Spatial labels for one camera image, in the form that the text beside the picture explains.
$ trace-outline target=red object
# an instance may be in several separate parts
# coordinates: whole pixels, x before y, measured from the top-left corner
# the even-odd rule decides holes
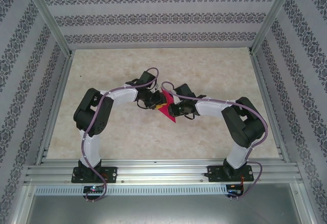
[[[161,91],[167,99],[167,105],[163,106],[162,108],[159,108],[158,110],[161,111],[166,117],[168,117],[174,123],[176,123],[176,118],[170,116],[168,113],[168,107],[170,104],[174,103],[174,98],[170,94],[168,94],[166,91],[164,91],[162,89],[161,89]]]

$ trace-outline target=patterned wallpaper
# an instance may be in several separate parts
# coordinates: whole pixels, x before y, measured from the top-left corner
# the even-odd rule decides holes
[[[288,154],[327,223],[326,0],[286,0],[257,52]]]
[[[65,57],[32,0],[0,0],[0,223],[34,164]]]
[[[72,49],[250,47],[274,0],[45,0]]]

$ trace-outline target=white arm segment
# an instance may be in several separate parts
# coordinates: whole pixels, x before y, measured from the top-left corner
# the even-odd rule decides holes
[[[137,90],[134,88],[120,89],[114,92],[111,92],[107,95],[114,100],[112,107],[119,106],[120,104],[133,102],[135,101],[137,96]],[[84,131],[80,130],[81,138],[83,138]],[[84,142],[84,152],[87,157],[87,160],[90,162],[92,167],[95,167],[100,162],[100,135],[94,135],[93,137],[86,136],[86,140]],[[81,156],[81,162],[86,167],[88,167],[85,158]]]
[[[80,130],[80,136],[83,139],[84,131]],[[95,167],[100,162],[100,135],[94,135],[92,137],[86,135],[85,142],[84,142],[84,152],[87,156],[87,160],[91,164],[92,167]],[[81,156],[81,162],[86,167],[88,167],[85,158]]]
[[[213,116],[218,118],[223,118],[221,111],[226,107],[229,107],[229,104],[221,104],[214,101],[198,101],[195,104],[196,110],[202,116]],[[233,148],[229,155],[227,156],[227,162],[234,168],[238,169],[245,163],[245,157],[249,148],[241,147],[234,142]]]

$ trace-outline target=aluminum frame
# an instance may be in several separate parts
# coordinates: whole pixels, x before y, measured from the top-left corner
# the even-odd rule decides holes
[[[37,158],[37,165],[31,165],[27,169],[22,192],[18,200],[18,206],[14,212],[12,223],[26,223],[33,196],[38,187],[60,187],[69,189],[72,186],[85,186],[89,184],[71,183],[73,168],[77,166],[77,160],[49,160],[46,159],[52,133],[55,127],[60,103],[63,97],[69,71],[72,65],[74,53],[65,64],[64,74],[55,99],[54,108],[51,111],[51,118],[46,128],[46,135],[42,141],[40,154]],[[268,92],[264,85],[263,77],[258,68],[258,61],[255,56],[249,55],[252,61],[255,76],[262,94],[268,119],[271,124],[273,136],[276,142],[279,158],[275,159],[252,159],[263,165],[263,174],[258,184],[290,184],[293,197],[302,223],[317,223],[314,212],[304,188],[301,174],[297,163],[290,163],[282,140],[272,105],[270,104]],[[209,183],[207,177],[208,165],[222,165],[223,159],[217,160],[102,160],[103,166],[118,167],[118,175],[115,184],[108,184],[108,187],[142,187],[150,190],[154,186],[188,186],[215,187],[222,183]],[[259,166],[252,165],[254,177],[258,176]]]
[[[49,7],[46,5],[45,0],[33,0],[35,5],[37,6],[39,12],[41,13],[44,21],[48,25],[49,29],[51,30],[52,34],[56,38],[61,50],[63,51],[65,57],[67,57],[71,53],[71,49],[62,34],[55,18],[50,12]]]
[[[262,23],[262,26],[260,27],[258,33],[255,36],[255,39],[253,41],[253,44],[251,46],[252,53],[256,53],[258,49],[260,48],[261,43],[266,37],[267,32],[269,31],[270,26],[274,22],[275,18],[277,17],[280,9],[283,6],[283,3],[285,0],[275,0],[264,19],[264,22]]]

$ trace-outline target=beige marble floor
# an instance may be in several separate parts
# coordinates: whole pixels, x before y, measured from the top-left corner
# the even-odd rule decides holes
[[[90,87],[121,86],[152,66],[160,70],[159,83],[187,83],[196,95],[228,100],[246,96],[268,121],[246,48],[77,50],[48,158],[80,157],[81,139],[73,114]],[[142,110],[136,103],[111,111],[101,140],[104,159],[223,159],[233,144],[223,120],[179,117],[175,124],[159,111]],[[278,157],[271,130],[251,157]]]

